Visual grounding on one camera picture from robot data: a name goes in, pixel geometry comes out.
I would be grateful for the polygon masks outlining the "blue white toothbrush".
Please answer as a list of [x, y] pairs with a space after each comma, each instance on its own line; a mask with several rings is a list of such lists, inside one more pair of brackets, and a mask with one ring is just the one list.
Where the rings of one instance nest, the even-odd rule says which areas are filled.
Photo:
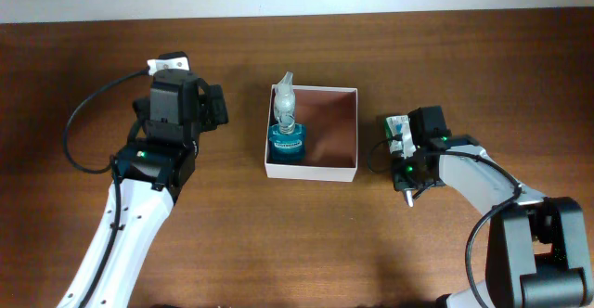
[[414, 190], [413, 189], [406, 189], [404, 191], [404, 197], [407, 203], [407, 206], [412, 208], [414, 206]]

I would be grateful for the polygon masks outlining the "green Listerine mouthwash bottle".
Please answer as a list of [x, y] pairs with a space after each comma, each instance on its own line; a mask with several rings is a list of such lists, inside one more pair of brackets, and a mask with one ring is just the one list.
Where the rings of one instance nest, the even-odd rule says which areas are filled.
[[280, 121], [268, 127], [270, 159], [276, 163], [294, 163], [305, 155], [306, 128], [292, 115], [282, 115]]

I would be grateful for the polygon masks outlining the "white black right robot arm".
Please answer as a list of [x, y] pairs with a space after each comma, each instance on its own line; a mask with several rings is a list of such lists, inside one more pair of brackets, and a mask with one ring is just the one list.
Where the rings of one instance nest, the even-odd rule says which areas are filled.
[[480, 214], [465, 248], [469, 287], [439, 307], [585, 307], [593, 276], [583, 210], [550, 198], [496, 164], [469, 135], [453, 135], [441, 107], [385, 119], [394, 189], [412, 206], [450, 186]]

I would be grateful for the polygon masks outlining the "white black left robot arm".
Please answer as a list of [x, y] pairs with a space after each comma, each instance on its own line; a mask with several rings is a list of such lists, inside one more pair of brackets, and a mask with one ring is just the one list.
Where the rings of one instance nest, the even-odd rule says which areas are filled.
[[152, 241], [194, 173], [200, 135], [228, 122], [223, 88], [197, 73], [152, 73], [136, 121], [110, 157], [105, 210], [61, 307], [128, 305]]

